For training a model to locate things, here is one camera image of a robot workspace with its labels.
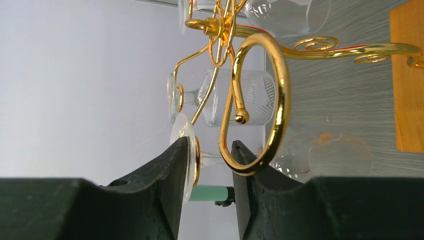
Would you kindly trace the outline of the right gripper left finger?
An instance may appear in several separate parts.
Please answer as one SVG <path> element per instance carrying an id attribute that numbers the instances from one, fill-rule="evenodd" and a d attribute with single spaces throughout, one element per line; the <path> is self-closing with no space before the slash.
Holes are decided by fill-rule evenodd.
<path id="1" fill-rule="evenodd" d="M 175 240 L 188 141 L 107 186 L 83 178 L 2 178 L 3 240 Z"/>

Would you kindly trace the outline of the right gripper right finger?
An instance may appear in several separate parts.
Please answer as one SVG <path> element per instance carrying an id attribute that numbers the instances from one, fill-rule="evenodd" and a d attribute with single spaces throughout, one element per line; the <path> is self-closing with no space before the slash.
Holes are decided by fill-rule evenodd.
<path id="1" fill-rule="evenodd" d="M 421 240 L 424 180 L 315 177 L 306 183 L 271 166 L 233 175 L 242 240 Z"/>

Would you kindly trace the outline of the clear flute glass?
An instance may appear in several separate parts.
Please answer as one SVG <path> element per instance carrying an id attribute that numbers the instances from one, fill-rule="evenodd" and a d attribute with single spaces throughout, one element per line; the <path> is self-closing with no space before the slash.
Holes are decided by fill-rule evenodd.
<path id="1" fill-rule="evenodd" d="M 329 132 L 320 136 L 310 129 L 289 127 L 271 167 L 305 183 L 313 177 L 366 177 L 372 168 L 372 154 L 355 136 Z"/>

